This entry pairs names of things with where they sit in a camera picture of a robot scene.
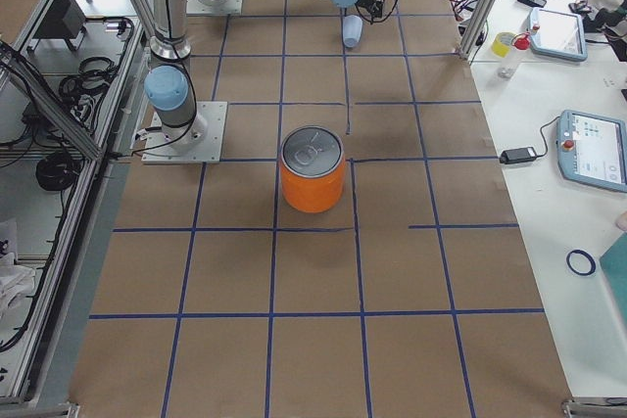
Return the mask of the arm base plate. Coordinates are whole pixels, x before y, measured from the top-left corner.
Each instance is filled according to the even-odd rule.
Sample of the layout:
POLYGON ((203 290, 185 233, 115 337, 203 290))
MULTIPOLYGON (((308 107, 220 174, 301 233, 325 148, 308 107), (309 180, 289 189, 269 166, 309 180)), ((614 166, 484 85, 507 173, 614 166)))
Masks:
POLYGON ((163 127, 156 112, 152 126, 158 130, 147 136, 147 151, 141 161, 146 164, 218 163, 228 104, 218 101, 201 101, 190 130, 185 126, 173 129, 163 127))
POLYGON ((228 16, 240 15, 243 0, 187 0, 188 16, 228 16))

